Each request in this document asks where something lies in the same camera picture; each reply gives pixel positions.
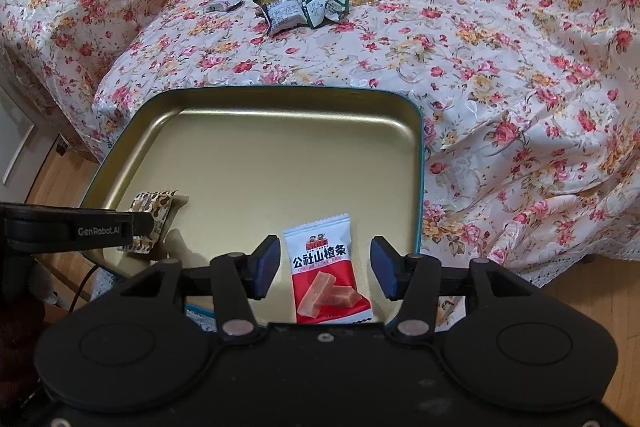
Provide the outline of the white hawthorn strip packet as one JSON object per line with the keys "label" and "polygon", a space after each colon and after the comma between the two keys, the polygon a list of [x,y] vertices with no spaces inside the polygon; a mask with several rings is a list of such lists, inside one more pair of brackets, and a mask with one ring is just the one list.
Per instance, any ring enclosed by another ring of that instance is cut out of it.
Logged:
{"label": "white hawthorn strip packet", "polygon": [[229,13],[243,4],[243,0],[212,0],[206,5],[207,13]]}

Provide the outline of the red white hawthorn snack packet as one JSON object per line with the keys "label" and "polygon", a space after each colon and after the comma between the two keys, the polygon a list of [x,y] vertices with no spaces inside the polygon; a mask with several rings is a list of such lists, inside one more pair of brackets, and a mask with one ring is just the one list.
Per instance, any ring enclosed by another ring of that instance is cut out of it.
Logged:
{"label": "red white hawthorn snack packet", "polygon": [[349,215],[324,218],[283,232],[299,324],[350,324],[373,319],[352,265]]}

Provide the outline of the white grey text snack packet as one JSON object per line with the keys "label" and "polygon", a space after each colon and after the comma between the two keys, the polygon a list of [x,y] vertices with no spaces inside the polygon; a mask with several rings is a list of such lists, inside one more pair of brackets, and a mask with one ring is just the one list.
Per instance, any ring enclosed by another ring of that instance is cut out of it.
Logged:
{"label": "white grey text snack packet", "polygon": [[280,34],[282,31],[307,25],[304,11],[298,0],[282,0],[271,3],[265,9],[260,10],[266,19],[269,37]]}

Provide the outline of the floral sofa cover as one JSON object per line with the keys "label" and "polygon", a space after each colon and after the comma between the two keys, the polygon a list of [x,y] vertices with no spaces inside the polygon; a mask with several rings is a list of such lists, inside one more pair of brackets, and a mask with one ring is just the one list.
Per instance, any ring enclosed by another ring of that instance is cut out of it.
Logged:
{"label": "floral sofa cover", "polygon": [[638,258],[639,0],[368,0],[277,36],[252,2],[211,1],[1,0],[1,53],[96,159],[171,89],[396,91],[423,115],[424,251],[536,285]]}

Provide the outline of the brown gold patterned snack packet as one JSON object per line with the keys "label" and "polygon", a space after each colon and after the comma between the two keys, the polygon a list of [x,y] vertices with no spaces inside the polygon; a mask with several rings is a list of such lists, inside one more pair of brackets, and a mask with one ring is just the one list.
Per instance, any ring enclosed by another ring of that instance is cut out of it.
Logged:
{"label": "brown gold patterned snack packet", "polygon": [[143,213],[144,218],[134,226],[131,243],[120,248],[126,254],[148,255],[160,240],[176,191],[140,192],[130,205],[131,212]]}

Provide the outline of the empty gold metal tin tray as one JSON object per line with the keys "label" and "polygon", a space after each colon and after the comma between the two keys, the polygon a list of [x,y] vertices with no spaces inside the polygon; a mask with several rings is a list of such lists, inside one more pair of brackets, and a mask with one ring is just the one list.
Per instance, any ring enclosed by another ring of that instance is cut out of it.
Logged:
{"label": "empty gold metal tin tray", "polygon": [[372,273],[382,235],[420,248],[424,150],[416,104],[387,91],[219,87],[168,91],[137,111],[82,203],[126,210],[141,192],[175,205],[156,257],[202,267],[266,236],[349,215],[358,291],[375,320],[397,311]]}

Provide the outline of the white green striped snack packet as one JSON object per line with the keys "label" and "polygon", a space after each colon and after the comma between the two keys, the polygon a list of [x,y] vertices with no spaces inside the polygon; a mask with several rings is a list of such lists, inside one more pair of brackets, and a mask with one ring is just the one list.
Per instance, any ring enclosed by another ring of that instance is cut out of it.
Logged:
{"label": "white green striped snack packet", "polygon": [[299,0],[307,24],[317,28],[327,20],[339,23],[349,11],[349,0]]}

